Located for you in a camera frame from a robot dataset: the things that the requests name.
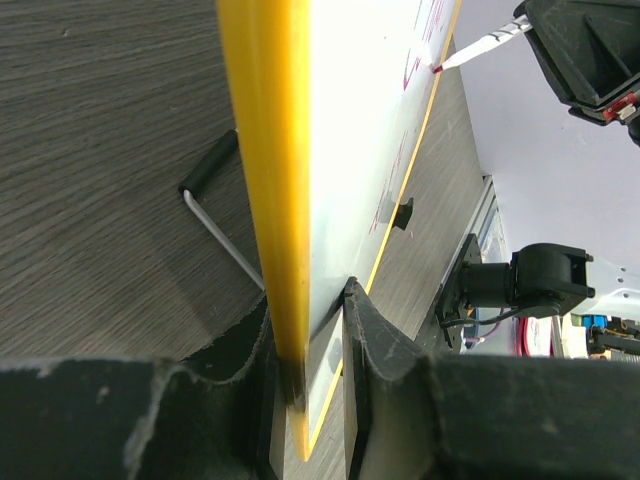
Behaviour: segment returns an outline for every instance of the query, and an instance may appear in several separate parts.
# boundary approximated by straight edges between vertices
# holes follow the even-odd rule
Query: yellow-edged white board
[[[313,378],[310,339],[336,314],[348,277],[371,287],[459,0],[217,7],[289,418],[306,460],[340,373],[341,320]]]

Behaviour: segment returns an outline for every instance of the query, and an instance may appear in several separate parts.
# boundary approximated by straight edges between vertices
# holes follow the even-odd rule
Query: white marker
[[[480,40],[472,43],[466,48],[463,48],[459,52],[454,53],[438,68],[434,69],[433,73],[440,73],[452,67],[459,67],[463,63],[468,62],[472,58],[476,58],[483,53],[486,53],[494,48],[499,47],[507,43],[512,38],[522,35],[525,32],[531,30],[531,24],[526,15],[516,18],[511,23],[508,23],[504,27],[485,35]]]

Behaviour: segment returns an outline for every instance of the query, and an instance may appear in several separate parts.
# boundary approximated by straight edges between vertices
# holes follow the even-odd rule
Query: black cable
[[[502,320],[506,320],[507,318],[511,318],[520,312],[521,312],[521,309],[514,308],[513,310],[509,310],[508,312],[501,313],[500,315],[489,318],[487,320],[475,320],[473,318],[458,318],[457,320],[450,320],[448,322],[443,322],[440,324],[440,326],[442,328],[451,328],[451,327],[456,327],[458,325],[493,325],[494,323],[498,323],[498,322],[501,322]]]

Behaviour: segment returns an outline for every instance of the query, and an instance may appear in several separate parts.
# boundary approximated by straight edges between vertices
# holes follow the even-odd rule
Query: black handle
[[[198,162],[191,173],[178,186],[180,194],[189,190],[194,198],[200,195],[207,182],[213,177],[220,167],[222,167],[238,149],[238,133],[229,130],[220,140],[209,150],[202,160]]]

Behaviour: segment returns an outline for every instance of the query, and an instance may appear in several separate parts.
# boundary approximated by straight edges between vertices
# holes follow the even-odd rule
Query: metal rod
[[[242,256],[242,254],[238,251],[236,247],[233,246],[231,240],[229,240],[222,230],[218,228],[218,226],[213,223],[213,220],[207,215],[207,213],[202,209],[202,207],[196,202],[195,198],[189,190],[185,190],[183,193],[184,201],[189,207],[189,209],[198,217],[198,220],[202,222],[202,224],[207,227],[207,230],[211,232],[211,234],[216,237],[216,239],[220,242],[220,244],[224,247],[224,249],[229,252],[229,255],[233,257],[233,259],[238,262],[238,265],[242,267],[242,269],[247,272],[247,275],[251,277],[258,287],[264,291],[264,281],[262,277],[258,275],[258,272],[251,266],[251,264],[247,261],[246,258]]]

